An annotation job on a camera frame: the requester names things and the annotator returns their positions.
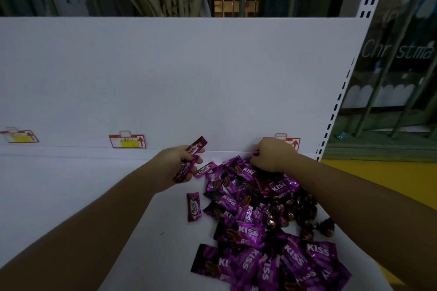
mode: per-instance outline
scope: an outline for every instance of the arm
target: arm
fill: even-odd
[[[186,148],[161,151],[31,244],[0,269],[0,290],[97,290],[150,200],[175,184],[181,159],[192,159]]]
[[[279,139],[263,139],[251,163],[293,177],[362,250],[408,286],[437,290],[437,211],[298,154]]]

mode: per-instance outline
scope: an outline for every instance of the pile of candy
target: pile of candy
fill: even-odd
[[[218,221],[218,246],[200,244],[192,272],[226,281],[234,291],[346,285],[351,274],[339,262],[336,245],[314,240],[315,229],[332,236],[334,221],[313,224],[317,201],[296,181],[257,169],[240,156],[219,166],[209,163],[199,173],[206,178],[204,195],[212,200],[203,212]],[[198,196],[187,194],[189,221],[201,216]],[[300,237],[281,229],[294,220]]]

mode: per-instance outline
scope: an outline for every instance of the yellow floor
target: yellow floor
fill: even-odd
[[[323,160],[323,163],[396,190],[437,209],[437,163]],[[402,283],[381,267],[391,284]]]

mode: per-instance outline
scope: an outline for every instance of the forearm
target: forearm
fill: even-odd
[[[289,156],[285,165],[376,261],[412,287],[437,289],[437,211],[300,154]]]
[[[146,174],[132,172],[17,255],[0,269],[0,290],[97,290],[155,194]]]

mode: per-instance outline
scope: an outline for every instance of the yellow label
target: yellow label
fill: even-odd
[[[28,135],[10,135],[12,143],[33,143],[34,140]]]
[[[139,147],[138,139],[136,138],[121,138],[120,144],[122,147]]]

